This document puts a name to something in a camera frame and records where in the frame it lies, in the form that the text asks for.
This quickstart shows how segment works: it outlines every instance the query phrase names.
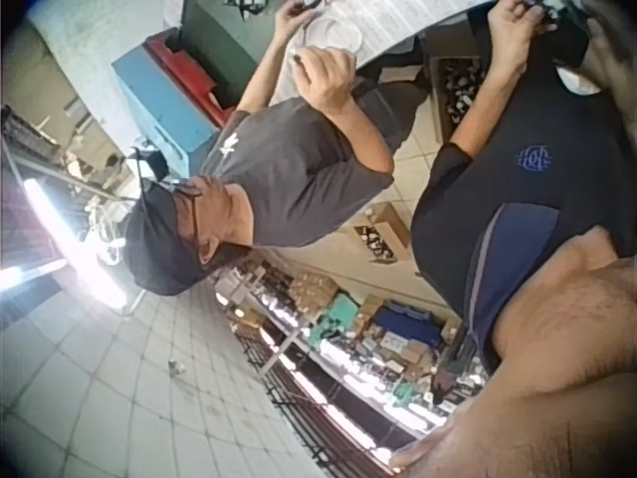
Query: forearm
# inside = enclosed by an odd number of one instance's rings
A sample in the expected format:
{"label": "forearm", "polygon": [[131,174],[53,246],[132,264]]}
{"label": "forearm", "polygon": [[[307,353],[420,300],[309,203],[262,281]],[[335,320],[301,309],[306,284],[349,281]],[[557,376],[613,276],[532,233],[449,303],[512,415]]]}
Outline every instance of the forearm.
{"label": "forearm", "polygon": [[393,174],[394,159],[378,128],[351,100],[337,115],[326,115],[351,144],[358,162],[372,171]]}
{"label": "forearm", "polygon": [[475,158],[487,145],[509,103],[519,77],[489,72],[469,111],[451,136],[450,142]]}
{"label": "forearm", "polygon": [[273,40],[250,79],[248,87],[237,105],[237,110],[255,113],[267,108],[272,100],[286,56],[286,42]]}

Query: dark cap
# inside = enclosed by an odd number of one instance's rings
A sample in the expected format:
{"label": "dark cap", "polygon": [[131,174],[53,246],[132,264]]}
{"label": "dark cap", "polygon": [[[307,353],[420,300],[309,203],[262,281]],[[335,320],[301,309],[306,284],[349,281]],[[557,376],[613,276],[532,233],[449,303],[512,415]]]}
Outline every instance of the dark cap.
{"label": "dark cap", "polygon": [[172,193],[152,184],[126,217],[123,260],[135,284],[159,296],[175,296],[211,271],[199,262],[194,246],[177,234]]}

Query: hand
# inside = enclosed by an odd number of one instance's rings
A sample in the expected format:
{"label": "hand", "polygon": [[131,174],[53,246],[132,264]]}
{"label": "hand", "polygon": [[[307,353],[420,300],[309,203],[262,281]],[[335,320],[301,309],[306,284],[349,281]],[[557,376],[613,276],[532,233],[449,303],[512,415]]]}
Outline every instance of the hand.
{"label": "hand", "polygon": [[295,56],[292,76],[299,94],[329,117],[351,103],[355,66],[356,57],[345,50],[305,47]]}
{"label": "hand", "polygon": [[500,0],[489,12],[493,41],[492,74],[518,78],[527,70],[533,35],[550,27],[542,27],[544,11],[529,8],[523,0]]}
{"label": "hand", "polygon": [[299,27],[307,23],[311,16],[312,10],[304,10],[303,0],[288,0],[275,17],[274,41],[280,45],[288,45]]}

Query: wall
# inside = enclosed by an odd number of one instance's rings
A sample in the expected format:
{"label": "wall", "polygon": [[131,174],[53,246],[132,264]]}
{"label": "wall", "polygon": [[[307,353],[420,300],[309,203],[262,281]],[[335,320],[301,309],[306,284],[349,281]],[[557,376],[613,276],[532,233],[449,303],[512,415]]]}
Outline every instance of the wall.
{"label": "wall", "polygon": [[67,286],[0,335],[0,444],[18,476],[321,476],[210,286],[148,294],[126,319]]}
{"label": "wall", "polygon": [[29,13],[67,78],[122,150],[139,137],[110,64],[163,30],[164,0],[41,0]]}
{"label": "wall", "polygon": [[[38,31],[28,22],[17,28],[4,45],[2,56],[2,102],[62,147],[70,143],[77,124],[87,110],[82,104],[72,116],[64,109],[77,93],[47,48]],[[93,167],[102,167],[116,147],[93,122],[84,132],[81,147],[73,153]]]}

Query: metal rod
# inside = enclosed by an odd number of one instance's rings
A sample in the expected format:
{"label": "metal rod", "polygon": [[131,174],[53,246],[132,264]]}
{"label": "metal rod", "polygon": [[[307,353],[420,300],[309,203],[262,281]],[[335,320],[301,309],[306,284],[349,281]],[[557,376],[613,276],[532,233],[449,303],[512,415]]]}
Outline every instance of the metal rod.
{"label": "metal rod", "polygon": [[27,159],[26,157],[22,157],[19,154],[13,154],[9,152],[9,148],[6,145],[5,139],[4,137],[2,138],[2,146],[4,148],[7,160],[9,161],[9,164],[11,165],[11,169],[13,169],[14,174],[16,174],[16,177],[20,178],[21,182],[22,182],[22,176],[20,175],[20,172],[17,172],[17,167],[16,167],[16,163],[21,164],[25,167],[28,167],[30,169],[33,169],[35,171],[38,172],[42,172],[43,174],[47,174],[49,176],[55,177],[57,179],[60,179],[61,181],[65,181],[69,184],[72,184],[76,187],[79,187],[81,189],[85,189],[86,191],[90,191],[93,194],[96,194],[97,196],[101,196],[101,197],[105,197],[106,199],[110,199],[111,201],[127,201],[127,198],[122,198],[122,197],[118,197],[115,196],[114,194],[110,194],[109,192],[104,191],[103,189],[99,189],[98,187],[94,187],[91,186],[90,184],[87,184],[83,181],[80,181],[79,179],[76,179],[72,176],[67,175],[64,172],[60,172],[57,171],[55,169],[51,169],[48,166],[44,166],[42,164],[39,164],[31,159]]}
{"label": "metal rod", "polygon": [[270,359],[263,365],[263,368],[259,370],[259,374],[257,375],[258,379],[263,379],[266,376],[266,373],[272,368],[272,366],[277,362],[282,353],[284,353],[288,347],[295,341],[295,339],[301,333],[301,329],[306,326],[308,323],[307,319],[303,319],[299,322],[297,327],[290,332],[288,337],[284,340],[284,342],[279,346],[279,349],[270,357]]}

